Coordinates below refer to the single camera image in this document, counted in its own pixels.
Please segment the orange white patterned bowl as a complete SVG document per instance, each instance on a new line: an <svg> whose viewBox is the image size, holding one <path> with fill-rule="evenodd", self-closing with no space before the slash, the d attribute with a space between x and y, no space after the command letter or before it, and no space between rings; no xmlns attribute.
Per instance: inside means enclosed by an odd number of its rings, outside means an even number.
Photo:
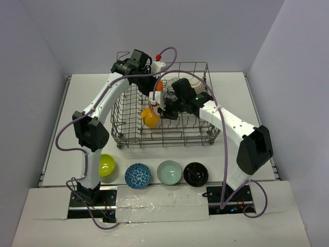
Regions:
<svg viewBox="0 0 329 247"><path fill-rule="evenodd" d="M156 102L156 101L150 101L148 102L148 107L149 110L151 111L151 113L157 117L160 117L162 114L162 108L160 103Z"/></svg>

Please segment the light teal bowl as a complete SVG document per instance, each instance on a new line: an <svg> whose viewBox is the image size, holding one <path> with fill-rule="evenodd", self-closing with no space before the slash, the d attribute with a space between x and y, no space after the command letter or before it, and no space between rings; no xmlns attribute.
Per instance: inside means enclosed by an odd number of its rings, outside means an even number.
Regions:
<svg viewBox="0 0 329 247"><path fill-rule="evenodd" d="M177 184L182 176L182 169L175 161L164 161L157 168L157 177L165 185Z"/></svg>

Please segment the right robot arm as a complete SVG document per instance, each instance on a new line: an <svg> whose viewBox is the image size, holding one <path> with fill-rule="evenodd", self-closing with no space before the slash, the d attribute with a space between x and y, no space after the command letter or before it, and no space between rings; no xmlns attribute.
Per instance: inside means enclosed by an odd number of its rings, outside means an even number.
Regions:
<svg viewBox="0 0 329 247"><path fill-rule="evenodd" d="M256 127L238 118L217 103L211 88L199 94L187 78L171 83L175 100L165 101L167 112L187 112L207 121L222 131L224 144L230 138L237 146L236 167L228 171L228 160L224 164L223 195L235 201L241 195L241 187L273 156L270 132L267 127Z"/></svg>

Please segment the black glossy bowl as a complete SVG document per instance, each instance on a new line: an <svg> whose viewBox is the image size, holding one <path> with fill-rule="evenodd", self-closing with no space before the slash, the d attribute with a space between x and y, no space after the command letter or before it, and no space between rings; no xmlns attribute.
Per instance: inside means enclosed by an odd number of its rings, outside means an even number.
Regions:
<svg viewBox="0 0 329 247"><path fill-rule="evenodd" d="M193 187L201 187L208 182L207 168L198 162L189 163L183 170L184 180Z"/></svg>

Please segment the orange bowl white inside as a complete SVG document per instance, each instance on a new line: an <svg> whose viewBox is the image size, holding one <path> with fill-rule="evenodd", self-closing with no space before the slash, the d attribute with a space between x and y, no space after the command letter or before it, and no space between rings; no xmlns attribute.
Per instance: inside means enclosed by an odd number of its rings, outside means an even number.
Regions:
<svg viewBox="0 0 329 247"><path fill-rule="evenodd" d="M162 92L162 90L163 90L163 82L159 81L156 87L156 91Z"/></svg>

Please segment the grey patterned bowl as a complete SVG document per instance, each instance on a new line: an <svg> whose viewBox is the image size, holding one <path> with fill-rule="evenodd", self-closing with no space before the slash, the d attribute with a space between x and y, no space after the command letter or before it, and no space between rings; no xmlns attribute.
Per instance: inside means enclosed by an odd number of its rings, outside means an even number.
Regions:
<svg viewBox="0 0 329 247"><path fill-rule="evenodd" d="M206 86L197 78L192 77L189 79L189 83L191 87L195 90L196 94L200 94L202 92L206 92Z"/></svg>

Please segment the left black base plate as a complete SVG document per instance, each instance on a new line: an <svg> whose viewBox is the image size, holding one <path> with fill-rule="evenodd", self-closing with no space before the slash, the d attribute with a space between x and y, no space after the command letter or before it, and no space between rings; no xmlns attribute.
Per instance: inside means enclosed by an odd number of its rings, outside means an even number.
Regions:
<svg viewBox="0 0 329 247"><path fill-rule="evenodd" d="M116 189L101 189L98 201L94 205L89 205L93 217L102 220L103 223L116 223L116 197ZM70 194L67 218L91 219L88 209L74 193Z"/></svg>

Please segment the grey wire dish rack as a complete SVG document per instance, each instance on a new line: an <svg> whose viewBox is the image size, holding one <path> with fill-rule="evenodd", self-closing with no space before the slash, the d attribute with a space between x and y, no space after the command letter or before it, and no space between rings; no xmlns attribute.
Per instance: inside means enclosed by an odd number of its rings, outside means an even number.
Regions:
<svg viewBox="0 0 329 247"><path fill-rule="evenodd" d="M124 91L111 111L111 136L117 148L170 147L213 144L220 134L214 125L188 113L179 113L176 120L160 119L155 127L147 127L142 111L148 99L132 84Z"/></svg>

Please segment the yellow-orange bowl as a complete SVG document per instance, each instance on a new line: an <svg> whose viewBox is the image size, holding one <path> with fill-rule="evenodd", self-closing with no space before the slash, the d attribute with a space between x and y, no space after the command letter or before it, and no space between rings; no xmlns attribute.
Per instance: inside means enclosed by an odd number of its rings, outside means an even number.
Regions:
<svg viewBox="0 0 329 247"><path fill-rule="evenodd" d="M159 116L152 113L152 111L149 108L145 108L141 113L141 118L144 122L144 124L149 127L153 128L155 127L159 122Z"/></svg>

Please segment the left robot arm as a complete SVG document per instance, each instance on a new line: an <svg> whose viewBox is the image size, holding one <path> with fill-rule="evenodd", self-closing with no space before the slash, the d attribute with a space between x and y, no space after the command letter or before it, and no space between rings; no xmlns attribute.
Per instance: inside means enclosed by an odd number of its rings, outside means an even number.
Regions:
<svg viewBox="0 0 329 247"><path fill-rule="evenodd" d="M133 50L129 58L113 64L103 89L84 111L73 113L75 135L85 156L83 178L77 182L77 194L87 205L95 205L100 200L99 165L102 149L110 138L104 126L110 110L131 84L148 95L154 89L157 73L165 66L161 55L152 60L148 54Z"/></svg>

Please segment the blue triangle pattern bowl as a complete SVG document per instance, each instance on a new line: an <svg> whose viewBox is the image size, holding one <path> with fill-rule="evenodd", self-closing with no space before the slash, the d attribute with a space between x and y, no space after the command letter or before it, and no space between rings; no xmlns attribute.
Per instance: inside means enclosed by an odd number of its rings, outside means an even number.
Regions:
<svg viewBox="0 0 329 247"><path fill-rule="evenodd" d="M147 165L135 163L126 170L124 178L130 188L143 189L149 185L152 173Z"/></svg>

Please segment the lime green bowl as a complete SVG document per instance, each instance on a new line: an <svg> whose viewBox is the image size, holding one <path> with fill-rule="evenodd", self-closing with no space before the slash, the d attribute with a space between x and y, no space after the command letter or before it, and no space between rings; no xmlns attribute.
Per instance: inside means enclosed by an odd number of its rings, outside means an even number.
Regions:
<svg viewBox="0 0 329 247"><path fill-rule="evenodd" d="M115 169L115 160L109 154L101 154L99 165L99 177L109 176Z"/></svg>

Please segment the blue floral bowl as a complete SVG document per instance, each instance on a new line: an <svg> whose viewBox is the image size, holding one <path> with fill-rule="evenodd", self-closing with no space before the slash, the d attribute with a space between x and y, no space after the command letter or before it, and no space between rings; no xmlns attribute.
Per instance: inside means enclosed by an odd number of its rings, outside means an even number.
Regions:
<svg viewBox="0 0 329 247"><path fill-rule="evenodd" d="M174 82L178 81L178 78L171 78L167 81L166 83L166 98L170 98L170 99L177 99L177 96L173 90L172 84Z"/></svg>

